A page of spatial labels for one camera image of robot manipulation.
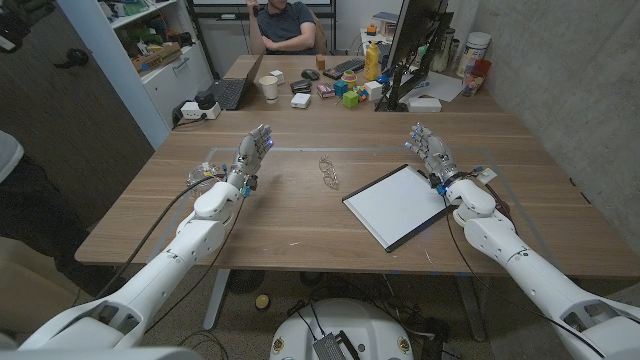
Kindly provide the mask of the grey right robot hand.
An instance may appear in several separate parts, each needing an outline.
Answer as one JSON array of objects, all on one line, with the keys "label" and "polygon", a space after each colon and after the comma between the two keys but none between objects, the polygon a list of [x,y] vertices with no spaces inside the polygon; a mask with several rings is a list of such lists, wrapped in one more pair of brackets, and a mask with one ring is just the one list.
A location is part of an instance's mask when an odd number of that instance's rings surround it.
[{"label": "grey right robot hand", "polygon": [[423,162],[433,187],[446,190],[453,182],[463,177],[457,168],[449,148],[432,130],[417,123],[409,133],[410,142],[405,146]]}]

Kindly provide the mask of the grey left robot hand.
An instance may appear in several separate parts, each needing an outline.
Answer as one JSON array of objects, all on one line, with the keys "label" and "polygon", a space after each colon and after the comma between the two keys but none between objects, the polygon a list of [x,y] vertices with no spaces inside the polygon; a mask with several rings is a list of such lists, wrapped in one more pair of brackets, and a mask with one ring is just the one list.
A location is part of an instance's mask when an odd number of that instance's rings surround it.
[{"label": "grey left robot hand", "polygon": [[242,138],[227,175],[227,183],[242,190],[249,182],[250,188],[255,189],[261,162],[273,147],[271,133],[269,125],[261,124]]}]

